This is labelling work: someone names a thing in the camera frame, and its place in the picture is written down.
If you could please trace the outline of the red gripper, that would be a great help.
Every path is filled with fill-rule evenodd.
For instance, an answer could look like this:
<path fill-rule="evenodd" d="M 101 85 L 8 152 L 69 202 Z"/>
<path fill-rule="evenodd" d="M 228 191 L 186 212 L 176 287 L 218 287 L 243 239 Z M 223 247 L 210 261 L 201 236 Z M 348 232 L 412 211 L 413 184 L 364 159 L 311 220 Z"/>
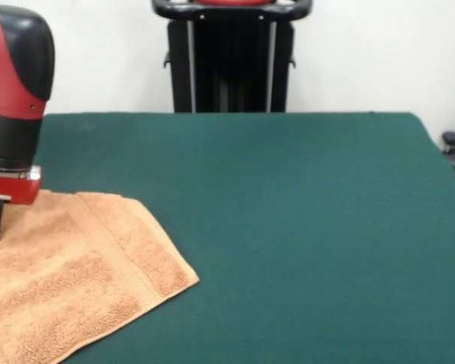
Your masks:
<path fill-rule="evenodd" d="M 31 205 L 42 183 L 42 169 L 33 165 L 26 171 L 0 171 L 0 227 L 4 202 L 15 205 Z"/>

